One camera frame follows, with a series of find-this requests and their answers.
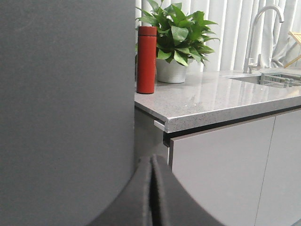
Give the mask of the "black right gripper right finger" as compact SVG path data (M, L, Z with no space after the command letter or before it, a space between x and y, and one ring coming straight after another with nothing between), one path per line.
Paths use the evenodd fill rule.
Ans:
M154 226L221 226L176 179L166 160L151 158L151 216Z

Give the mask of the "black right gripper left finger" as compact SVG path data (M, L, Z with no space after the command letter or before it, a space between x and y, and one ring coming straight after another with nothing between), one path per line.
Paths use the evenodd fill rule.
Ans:
M152 165L150 157L142 157L117 198L90 226L151 226L150 185Z

